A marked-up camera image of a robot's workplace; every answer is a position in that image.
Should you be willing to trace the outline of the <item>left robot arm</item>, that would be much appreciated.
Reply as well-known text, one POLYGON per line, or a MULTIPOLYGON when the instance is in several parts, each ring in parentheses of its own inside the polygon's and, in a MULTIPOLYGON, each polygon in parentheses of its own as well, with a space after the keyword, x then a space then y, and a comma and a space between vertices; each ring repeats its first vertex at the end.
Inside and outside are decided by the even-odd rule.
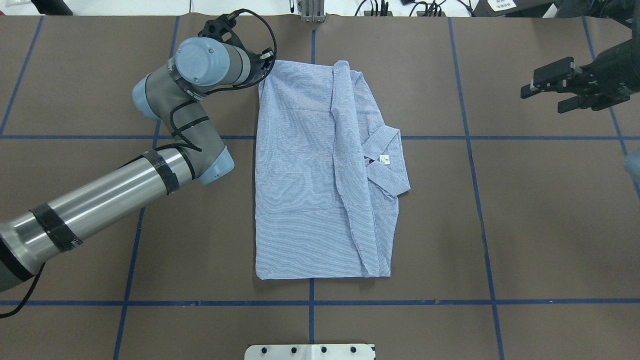
POLYGON ((1 290, 34 281, 48 260, 193 180, 206 185, 230 173, 234 160, 201 102, 259 84, 276 58, 277 46, 256 54, 235 39, 185 39, 132 90, 135 107, 164 125, 173 142, 2 223, 1 290))

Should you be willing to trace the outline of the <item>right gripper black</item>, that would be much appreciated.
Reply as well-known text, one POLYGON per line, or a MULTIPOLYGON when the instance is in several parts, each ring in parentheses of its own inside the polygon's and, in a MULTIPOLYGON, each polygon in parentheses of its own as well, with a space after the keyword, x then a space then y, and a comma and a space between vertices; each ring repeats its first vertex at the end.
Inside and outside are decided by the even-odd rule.
MULTIPOLYGON (((633 39, 608 48, 581 68, 586 88, 577 96, 578 109, 601 111, 630 100, 640 91, 639 45, 633 39)), ((537 68, 530 82, 521 87, 519 96, 526 100, 542 92, 567 92, 581 68, 572 56, 537 68)))

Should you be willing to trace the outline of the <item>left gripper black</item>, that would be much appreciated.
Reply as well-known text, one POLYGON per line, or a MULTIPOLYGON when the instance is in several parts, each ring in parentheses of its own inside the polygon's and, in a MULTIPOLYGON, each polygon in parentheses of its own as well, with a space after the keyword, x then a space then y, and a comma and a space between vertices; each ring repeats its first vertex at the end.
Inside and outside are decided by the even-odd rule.
POLYGON ((273 48, 266 48, 260 53, 247 52, 250 64, 249 75, 245 80, 245 85, 257 85, 270 74, 277 59, 277 51, 273 48))

